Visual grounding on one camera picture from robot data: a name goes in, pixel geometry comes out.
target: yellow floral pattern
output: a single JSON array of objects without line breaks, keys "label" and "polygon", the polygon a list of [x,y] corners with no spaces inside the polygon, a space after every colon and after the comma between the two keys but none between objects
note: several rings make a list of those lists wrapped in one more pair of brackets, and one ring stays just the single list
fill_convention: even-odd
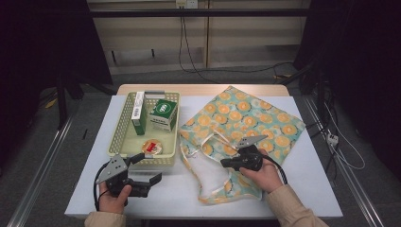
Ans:
[{"label": "yellow floral pattern", "polygon": [[[201,151],[219,162],[236,155],[233,146],[242,137],[264,134],[267,135],[266,139],[259,141],[256,146],[266,150],[274,161],[282,164],[304,129],[305,123],[299,118],[229,86],[181,126],[183,162],[198,179],[187,157]],[[260,198],[261,190],[252,181],[233,169],[229,168],[229,171],[230,179],[224,183],[224,187],[214,191],[208,198],[199,196],[201,202],[230,202],[244,196]]]}]

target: small package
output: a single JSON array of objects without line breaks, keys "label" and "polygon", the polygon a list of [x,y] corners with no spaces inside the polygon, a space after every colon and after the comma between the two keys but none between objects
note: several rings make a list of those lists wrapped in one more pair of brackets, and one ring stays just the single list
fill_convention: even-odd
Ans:
[{"label": "small package", "polygon": [[145,92],[137,92],[132,111],[132,123],[137,135],[144,135],[147,128],[148,109]]},{"label": "small package", "polygon": [[154,129],[172,131],[177,121],[177,103],[159,99],[149,114]]}]

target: beige sleeve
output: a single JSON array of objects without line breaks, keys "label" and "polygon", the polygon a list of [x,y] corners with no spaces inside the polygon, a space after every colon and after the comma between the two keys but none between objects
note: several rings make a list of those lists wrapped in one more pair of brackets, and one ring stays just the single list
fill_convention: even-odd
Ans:
[{"label": "beige sleeve", "polygon": [[85,220],[85,227],[125,227],[126,216],[107,212],[91,212]]},{"label": "beige sleeve", "polygon": [[269,193],[266,200],[282,227],[327,226],[310,209],[305,208],[288,184]]}]

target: beige basket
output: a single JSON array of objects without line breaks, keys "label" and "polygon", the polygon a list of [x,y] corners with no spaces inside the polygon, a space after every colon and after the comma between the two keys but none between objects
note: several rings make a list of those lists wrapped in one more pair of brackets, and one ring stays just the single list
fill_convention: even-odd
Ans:
[{"label": "beige basket", "polygon": [[178,110],[177,121],[171,132],[155,130],[148,119],[144,135],[137,135],[131,122],[135,96],[136,92],[127,95],[127,100],[115,128],[108,154],[114,156],[116,153],[119,153],[122,157],[131,157],[142,152],[141,147],[147,140],[157,139],[162,143],[162,153],[153,155],[153,159],[145,159],[136,166],[173,166],[177,143],[177,129],[180,117],[180,94],[175,92],[145,91],[148,113],[150,113],[159,99],[177,102]]}]

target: hand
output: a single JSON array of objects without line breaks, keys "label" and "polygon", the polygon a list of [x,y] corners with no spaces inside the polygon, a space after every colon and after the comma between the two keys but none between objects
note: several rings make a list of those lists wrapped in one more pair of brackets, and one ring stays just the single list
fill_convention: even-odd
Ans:
[{"label": "hand", "polygon": [[101,183],[99,185],[99,194],[107,192],[99,198],[99,211],[122,215],[124,213],[124,203],[130,195],[131,190],[130,185],[125,185],[118,198],[116,198],[108,191],[106,183]]},{"label": "hand", "polygon": [[[259,152],[268,155],[263,149],[260,149]],[[263,159],[263,165],[257,172],[244,167],[241,167],[239,171],[242,175],[253,180],[260,188],[268,193],[283,185],[278,176],[275,164],[267,159]]]}]

